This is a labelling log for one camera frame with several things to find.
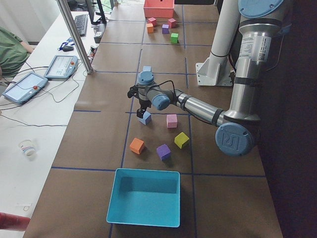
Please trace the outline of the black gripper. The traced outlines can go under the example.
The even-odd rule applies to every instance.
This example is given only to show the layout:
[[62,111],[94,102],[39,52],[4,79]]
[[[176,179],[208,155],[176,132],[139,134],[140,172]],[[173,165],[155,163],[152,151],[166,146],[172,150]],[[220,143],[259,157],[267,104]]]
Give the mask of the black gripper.
[[139,99],[140,108],[136,111],[138,118],[143,118],[144,113],[147,111],[147,108],[151,107],[151,101]]

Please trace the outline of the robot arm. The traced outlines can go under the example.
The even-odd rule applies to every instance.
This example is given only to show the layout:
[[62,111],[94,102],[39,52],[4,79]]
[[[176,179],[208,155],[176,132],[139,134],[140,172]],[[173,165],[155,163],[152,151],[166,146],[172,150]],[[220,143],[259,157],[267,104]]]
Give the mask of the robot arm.
[[143,70],[127,96],[139,100],[137,116],[146,109],[164,110],[175,105],[195,118],[217,127],[215,141],[229,156],[248,154],[259,137],[257,101],[259,75],[265,65],[271,40],[284,32],[291,14],[290,0],[225,0],[210,56],[196,64],[201,86],[232,86],[228,110],[217,108],[178,89],[163,90],[150,70]]

